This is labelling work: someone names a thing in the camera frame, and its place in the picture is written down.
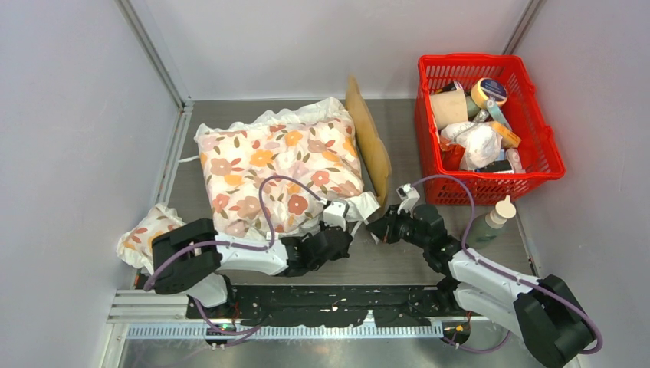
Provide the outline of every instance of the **pillowcase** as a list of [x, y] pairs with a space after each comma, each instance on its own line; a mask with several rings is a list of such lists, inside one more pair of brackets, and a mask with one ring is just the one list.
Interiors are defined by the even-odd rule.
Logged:
[[[258, 190], [269, 176], [289, 176], [329, 200], [363, 191], [354, 124], [333, 97], [296, 111], [267, 111], [252, 124], [227, 130], [202, 124], [195, 141], [215, 228], [229, 235], [266, 238]], [[279, 235], [317, 226], [323, 208], [299, 185], [280, 179], [264, 186], [263, 204]]]
[[184, 224], [175, 209], [168, 209], [159, 203], [149, 211], [138, 226], [122, 235], [117, 243], [117, 257], [135, 268], [144, 267], [149, 274], [152, 274], [151, 242], [156, 237]]

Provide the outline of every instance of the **tape roll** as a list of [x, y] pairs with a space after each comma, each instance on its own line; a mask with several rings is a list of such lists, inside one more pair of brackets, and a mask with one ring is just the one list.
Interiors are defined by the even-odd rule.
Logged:
[[481, 78], [471, 88], [471, 99], [481, 109], [485, 109], [485, 103], [493, 99], [499, 107], [507, 101], [507, 91], [503, 84], [492, 78]]
[[521, 143], [521, 138], [517, 134], [509, 131], [508, 128], [501, 125], [498, 121], [491, 121], [488, 124], [490, 124], [490, 127], [497, 132], [497, 134], [503, 137], [503, 140], [501, 141], [502, 146], [506, 148], [517, 148], [519, 143]]

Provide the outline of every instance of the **white plastic bag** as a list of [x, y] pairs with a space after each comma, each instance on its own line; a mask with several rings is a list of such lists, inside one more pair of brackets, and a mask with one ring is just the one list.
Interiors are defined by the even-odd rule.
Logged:
[[465, 148], [461, 169], [474, 171], [493, 163], [501, 151], [501, 136], [485, 123], [456, 123], [441, 132], [441, 143]]

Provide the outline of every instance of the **white wall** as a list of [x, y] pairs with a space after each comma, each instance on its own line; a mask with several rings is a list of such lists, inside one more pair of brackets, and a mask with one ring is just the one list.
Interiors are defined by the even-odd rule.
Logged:
[[194, 100], [414, 97], [423, 54], [500, 53], [523, 0], [133, 0]]
[[566, 164], [517, 204], [543, 274], [564, 278], [605, 335], [595, 368], [650, 360], [647, 14], [643, 0], [547, 2], [517, 51]]
[[112, 0], [0, 2], [0, 360], [88, 368], [176, 106]]

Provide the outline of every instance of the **plastic bottle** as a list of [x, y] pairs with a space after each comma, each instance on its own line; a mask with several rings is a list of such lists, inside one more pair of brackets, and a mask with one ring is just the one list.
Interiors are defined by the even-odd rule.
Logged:
[[471, 96], [465, 96], [465, 104], [468, 107], [468, 119], [475, 117], [481, 111], [481, 108], [471, 99]]
[[468, 246], [474, 249], [487, 247], [494, 238], [505, 231], [504, 224], [517, 214], [517, 209], [506, 195], [503, 201], [497, 202], [490, 213], [475, 219], [467, 237]]

